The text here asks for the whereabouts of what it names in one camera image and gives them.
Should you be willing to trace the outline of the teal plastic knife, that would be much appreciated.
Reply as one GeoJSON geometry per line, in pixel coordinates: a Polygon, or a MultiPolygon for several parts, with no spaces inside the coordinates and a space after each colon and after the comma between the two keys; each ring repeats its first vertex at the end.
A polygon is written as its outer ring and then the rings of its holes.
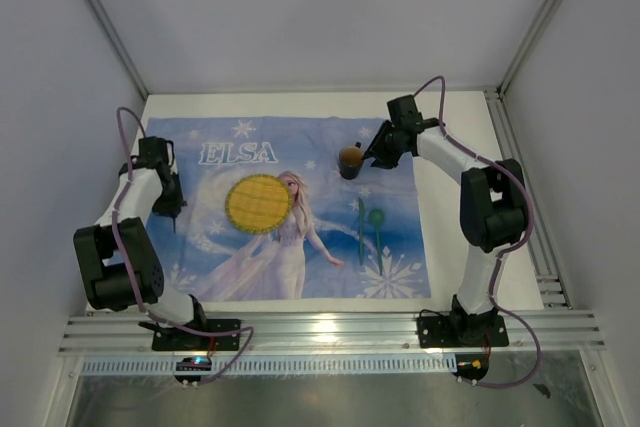
{"type": "Polygon", "coordinates": [[[364,265],[365,245],[364,245],[364,216],[365,206],[361,197],[358,197],[358,242],[359,242],[359,264],[364,265]]]}

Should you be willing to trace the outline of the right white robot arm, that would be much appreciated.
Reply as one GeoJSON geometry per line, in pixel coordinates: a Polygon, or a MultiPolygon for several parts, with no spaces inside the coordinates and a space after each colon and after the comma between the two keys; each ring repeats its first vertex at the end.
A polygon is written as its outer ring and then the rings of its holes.
{"type": "Polygon", "coordinates": [[[423,348],[508,345],[497,287],[509,252],[531,232],[530,199],[521,165],[487,159],[450,135],[438,118],[426,119],[412,95],[387,104],[389,117],[364,156],[392,169],[409,153],[421,157],[460,188],[459,223],[469,244],[463,280],[448,313],[424,310],[417,318],[423,348]]]}

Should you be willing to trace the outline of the yellow woven round plate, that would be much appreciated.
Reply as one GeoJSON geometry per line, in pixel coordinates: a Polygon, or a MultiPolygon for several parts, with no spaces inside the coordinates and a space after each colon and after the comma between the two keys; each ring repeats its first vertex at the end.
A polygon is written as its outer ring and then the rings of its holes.
{"type": "Polygon", "coordinates": [[[225,213],[239,231],[260,235],[277,229],[289,216],[292,205],[292,194],[281,179],[256,174],[231,187],[225,213]]]}

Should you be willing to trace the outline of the teal plastic spoon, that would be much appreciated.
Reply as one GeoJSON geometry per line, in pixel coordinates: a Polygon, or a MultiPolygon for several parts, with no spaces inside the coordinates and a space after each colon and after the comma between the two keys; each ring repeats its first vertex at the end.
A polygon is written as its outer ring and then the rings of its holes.
{"type": "Polygon", "coordinates": [[[381,209],[371,209],[368,214],[368,222],[373,226],[375,231],[376,240],[376,257],[379,274],[383,275],[383,261],[382,261],[382,242],[381,242],[381,227],[385,221],[384,212],[381,209]]]}

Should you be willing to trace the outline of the blue pink Elsa cloth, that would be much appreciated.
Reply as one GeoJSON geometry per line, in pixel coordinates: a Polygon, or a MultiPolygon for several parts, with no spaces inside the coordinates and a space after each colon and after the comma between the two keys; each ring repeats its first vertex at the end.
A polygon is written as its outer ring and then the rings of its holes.
{"type": "Polygon", "coordinates": [[[339,174],[346,146],[366,146],[375,118],[152,118],[146,131],[174,142],[187,205],[172,221],[152,216],[146,229],[176,290],[201,302],[311,299],[414,299],[431,294],[413,162],[392,170],[339,174]],[[225,199],[242,178],[283,180],[294,201],[275,230],[236,229],[225,199]],[[359,264],[358,197],[364,201],[364,265],[359,264]],[[368,222],[384,212],[383,275],[368,222]]]}

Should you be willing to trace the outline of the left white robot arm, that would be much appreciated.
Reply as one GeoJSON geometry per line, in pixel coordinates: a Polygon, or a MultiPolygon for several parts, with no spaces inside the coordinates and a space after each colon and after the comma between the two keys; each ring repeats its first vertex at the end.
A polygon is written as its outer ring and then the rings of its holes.
{"type": "Polygon", "coordinates": [[[138,153],[119,171],[117,193],[94,224],[73,235],[87,301],[95,310],[138,307],[158,324],[174,328],[176,339],[190,349],[203,346],[210,326],[191,294],[168,285],[146,230],[150,216],[175,221],[186,206],[174,143],[143,137],[138,153]]]}

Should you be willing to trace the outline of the brown paper cup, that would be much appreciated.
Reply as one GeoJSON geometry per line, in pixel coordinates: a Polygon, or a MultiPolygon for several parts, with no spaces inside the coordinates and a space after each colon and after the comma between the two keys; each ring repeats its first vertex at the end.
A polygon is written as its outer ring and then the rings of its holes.
{"type": "Polygon", "coordinates": [[[356,142],[340,150],[338,155],[338,168],[340,176],[345,180],[354,180],[358,177],[363,165],[364,152],[361,143],[356,142]]]}

